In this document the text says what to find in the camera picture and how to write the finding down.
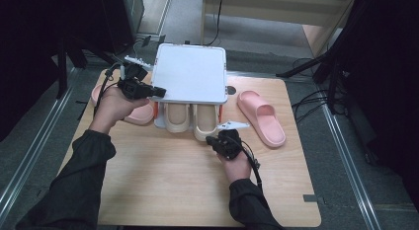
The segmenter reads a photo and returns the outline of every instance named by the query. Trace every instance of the person's left hand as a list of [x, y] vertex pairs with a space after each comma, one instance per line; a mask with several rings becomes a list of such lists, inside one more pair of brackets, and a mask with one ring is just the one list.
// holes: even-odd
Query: person's left hand
[[134, 109], [145, 106], [149, 102], [148, 99], [129, 100], [121, 89], [111, 87], [104, 93], [89, 129], [109, 133], [118, 120], [124, 119]]

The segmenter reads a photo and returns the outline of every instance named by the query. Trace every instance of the person's right arm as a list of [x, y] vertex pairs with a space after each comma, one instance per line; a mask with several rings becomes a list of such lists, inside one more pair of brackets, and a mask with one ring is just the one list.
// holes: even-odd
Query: person's right arm
[[251, 166], [247, 156], [243, 152], [233, 160], [217, 156], [230, 182], [229, 210], [234, 220], [247, 229], [284, 229], [272, 215], [262, 191], [250, 181]]

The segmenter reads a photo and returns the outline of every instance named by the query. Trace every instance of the gray floor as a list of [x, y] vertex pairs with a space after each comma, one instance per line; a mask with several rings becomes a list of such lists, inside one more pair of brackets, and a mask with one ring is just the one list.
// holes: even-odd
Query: gray floor
[[[161, 28], [161, 35], [166, 41], [199, 43], [201, 28], [202, 0], [172, 0], [167, 9], [167, 17]], [[207, 16], [206, 41], [214, 35], [213, 16]], [[249, 19], [222, 17], [220, 33], [214, 42], [227, 50], [227, 69], [230, 75], [276, 78], [276, 72], [286, 72], [300, 65], [304, 58], [310, 58], [311, 52], [304, 38], [300, 25], [274, 23]], [[153, 42], [144, 48], [138, 48], [139, 57], [150, 60], [155, 56]], [[13, 229], [16, 221], [46, 192], [50, 181], [55, 176], [70, 145], [84, 105], [77, 101], [88, 101], [92, 86], [99, 73], [107, 65], [95, 57], [88, 57], [89, 65], [78, 71], [74, 78], [73, 90], [52, 133], [42, 148], [42, 152], [27, 181], [22, 186], [13, 207], [1, 229]], [[315, 92], [317, 86], [309, 76], [296, 75], [286, 80], [292, 104], [299, 102], [308, 94]], [[12, 133], [0, 143], [0, 165], [4, 172], [0, 175], [0, 187], [5, 189], [13, 178], [22, 160], [30, 149], [32, 141], [49, 110], [53, 107], [57, 88], [54, 84], [22, 118]], [[318, 104], [303, 106], [298, 115], [307, 113]], [[322, 217], [319, 227], [312, 229], [419, 229], [419, 216], [406, 194], [400, 178], [386, 167], [367, 164], [363, 147], [349, 119], [343, 115], [333, 116], [335, 124], [330, 123], [327, 109], [322, 108], [297, 124], [301, 144], [307, 161], [312, 184], [318, 198]], [[338, 128], [342, 140], [332, 132]], [[349, 170], [343, 161], [353, 161], [360, 183], [353, 183]], [[366, 197], [374, 207], [377, 224], [369, 228], [369, 217], [360, 208], [357, 188], [365, 189]], [[118, 229], [117, 226], [101, 226], [100, 229]], [[165, 229], [160, 227], [138, 229]]]

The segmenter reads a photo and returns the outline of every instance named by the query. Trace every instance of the black fabric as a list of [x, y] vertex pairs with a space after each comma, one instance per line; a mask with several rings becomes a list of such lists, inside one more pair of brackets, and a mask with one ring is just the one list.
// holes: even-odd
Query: black fabric
[[[72, 144], [73, 155], [49, 192], [16, 229], [96, 229], [107, 161], [116, 154], [111, 137], [93, 130]], [[230, 213], [248, 229], [283, 229], [262, 192], [248, 179], [231, 184]]]

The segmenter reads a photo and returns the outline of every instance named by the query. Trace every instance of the beige shoe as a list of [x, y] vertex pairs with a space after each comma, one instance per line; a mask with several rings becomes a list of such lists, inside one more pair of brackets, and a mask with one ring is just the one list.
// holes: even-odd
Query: beige shoe
[[189, 104], [164, 104], [164, 123], [172, 133], [184, 132], [191, 124]]
[[218, 105], [192, 105], [194, 110], [194, 135], [200, 141], [216, 134]]

